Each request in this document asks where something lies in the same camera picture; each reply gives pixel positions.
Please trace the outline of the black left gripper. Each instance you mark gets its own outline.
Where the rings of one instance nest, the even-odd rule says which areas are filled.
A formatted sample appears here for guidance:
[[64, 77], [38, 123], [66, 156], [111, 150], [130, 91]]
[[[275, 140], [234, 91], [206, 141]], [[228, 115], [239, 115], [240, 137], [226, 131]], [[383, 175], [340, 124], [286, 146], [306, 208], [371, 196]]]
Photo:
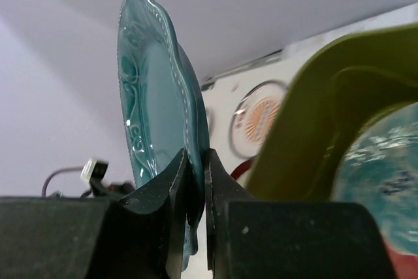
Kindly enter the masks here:
[[135, 187], [130, 181], [105, 185], [102, 180], [91, 179], [89, 181], [89, 188], [81, 194], [80, 198], [106, 197], [110, 199], [121, 199], [134, 192], [134, 190]]

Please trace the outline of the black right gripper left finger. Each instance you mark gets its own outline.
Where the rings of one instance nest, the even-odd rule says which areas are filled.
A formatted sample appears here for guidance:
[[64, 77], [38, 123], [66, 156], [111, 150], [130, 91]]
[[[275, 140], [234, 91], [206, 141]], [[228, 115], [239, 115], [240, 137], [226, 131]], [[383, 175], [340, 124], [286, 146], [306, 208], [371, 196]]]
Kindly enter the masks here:
[[121, 199], [3, 197], [1, 277], [179, 278], [189, 173], [180, 150]]

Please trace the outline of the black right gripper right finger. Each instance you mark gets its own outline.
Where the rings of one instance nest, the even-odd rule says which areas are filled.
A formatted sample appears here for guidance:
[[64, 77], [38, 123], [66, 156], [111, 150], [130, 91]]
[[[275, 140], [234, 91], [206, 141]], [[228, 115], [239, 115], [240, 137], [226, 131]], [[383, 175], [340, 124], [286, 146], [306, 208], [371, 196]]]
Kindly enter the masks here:
[[252, 197], [213, 149], [204, 166], [208, 269], [214, 278], [395, 278], [372, 215], [355, 203]]

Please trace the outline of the red teal flower plate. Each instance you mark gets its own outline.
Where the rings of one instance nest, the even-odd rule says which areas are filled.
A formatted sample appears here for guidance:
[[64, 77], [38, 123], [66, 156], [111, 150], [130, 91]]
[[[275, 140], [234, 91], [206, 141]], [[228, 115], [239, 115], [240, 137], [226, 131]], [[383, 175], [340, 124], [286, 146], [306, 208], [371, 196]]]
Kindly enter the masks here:
[[399, 278], [417, 277], [417, 104], [367, 129], [341, 161], [331, 199], [373, 215]]

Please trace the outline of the teal scalloped plate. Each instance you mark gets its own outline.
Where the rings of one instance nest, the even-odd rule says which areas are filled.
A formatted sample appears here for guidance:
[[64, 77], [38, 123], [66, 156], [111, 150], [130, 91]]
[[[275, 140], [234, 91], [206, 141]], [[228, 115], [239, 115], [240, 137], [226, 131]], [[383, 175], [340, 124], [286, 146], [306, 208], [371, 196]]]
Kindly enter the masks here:
[[210, 147], [200, 86], [167, 11], [156, 0], [123, 0], [118, 29], [118, 80], [127, 147], [137, 187], [183, 150], [191, 165], [192, 207], [182, 265], [198, 250], [204, 206], [204, 160]]

